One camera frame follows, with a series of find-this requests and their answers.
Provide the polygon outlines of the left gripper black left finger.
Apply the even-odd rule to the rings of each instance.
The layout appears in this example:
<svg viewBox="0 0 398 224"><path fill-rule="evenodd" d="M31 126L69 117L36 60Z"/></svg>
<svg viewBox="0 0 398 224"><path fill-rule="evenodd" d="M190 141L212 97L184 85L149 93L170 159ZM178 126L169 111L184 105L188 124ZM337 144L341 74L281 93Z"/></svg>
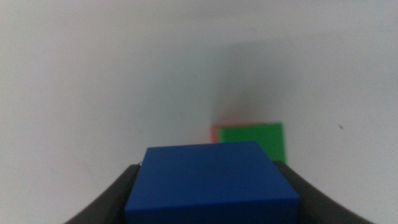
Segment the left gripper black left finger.
<svg viewBox="0 0 398 224"><path fill-rule="evenodd" d="M141 166L130 165L100 196L66 224L125 224L124 207Z"/></svg>

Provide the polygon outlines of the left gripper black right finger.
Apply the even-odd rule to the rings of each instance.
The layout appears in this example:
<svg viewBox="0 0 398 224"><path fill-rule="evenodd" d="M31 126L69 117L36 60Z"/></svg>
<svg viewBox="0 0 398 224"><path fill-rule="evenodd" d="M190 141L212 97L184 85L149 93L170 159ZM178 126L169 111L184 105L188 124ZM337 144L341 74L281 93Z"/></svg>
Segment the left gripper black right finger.
<svg viewBox="0 0 398 224"><path fill-rule="evenodd" d="M325 195L287 164L282 161L274 161L274 164L300 196L299 223L373 224Z"/></svg>

